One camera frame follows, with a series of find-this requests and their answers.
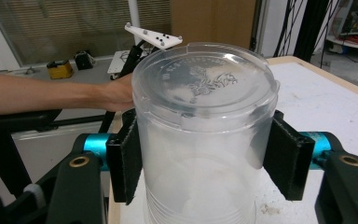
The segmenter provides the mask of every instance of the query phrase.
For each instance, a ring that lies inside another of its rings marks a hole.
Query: floor
[[[311,63],[318,67],[321,62],[322,69],[358,85],[358,50],[350,50],[345,55],[327,50],[323,55],[322,53],[317,53],[311,59]],[[15,134],[16,145],[32,180],[39,179],[66,156],[81,133],[97,133],[99,125],[100,123],[96,122],[76,128],[68,127],[67,130],[61,130],[62,132],[47,135],[34,135],[34,133]],[[107,195],[109,188],[108,173],[102,173],[102,181]],[[0,196],[4,204],[9,204],[14,200],[14,197],[7,192],[1,179]]]

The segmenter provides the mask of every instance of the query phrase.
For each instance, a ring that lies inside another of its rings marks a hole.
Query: hand
[[[131,78],[132,74],[128,74],[103,85],[103,108],[107,111],[133,108]]]

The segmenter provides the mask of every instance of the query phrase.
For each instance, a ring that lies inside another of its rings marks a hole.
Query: brass screw insert
[[[72,167],[81,167],[89,163],[89,161],[90,161],[89,157],[80,156],[71,160],[69,162],[69,165]]]
[[[349,156],[349,155],[342,155],[339,157],[339,159],[344,162],[345,164],[351,165],[351,166],[358,166],[358,159],[353,157],[353,156]]]

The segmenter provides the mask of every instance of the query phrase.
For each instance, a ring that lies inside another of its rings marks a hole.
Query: white plastic object
[[[23,192],[27,192],[27,191],[33,193],[38,208],[42,208],[46,206],[45,193],[43,192],[42,188],[39,185],[29,184],[23,190]]]
[[[165,35],[162,33],[142,29],[132,26],[129,22],[127,22],[127,24],[124,26],[124,29],[133,35],[139,36],[143,40],[156,46],[159,49],[168,49],[183,42],[181,36]]]

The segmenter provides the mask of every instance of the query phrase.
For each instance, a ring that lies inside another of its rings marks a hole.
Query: clear plastic container
[[[279,83],[246,49],[160,50],[133,77],[147,223],[250,223]]]

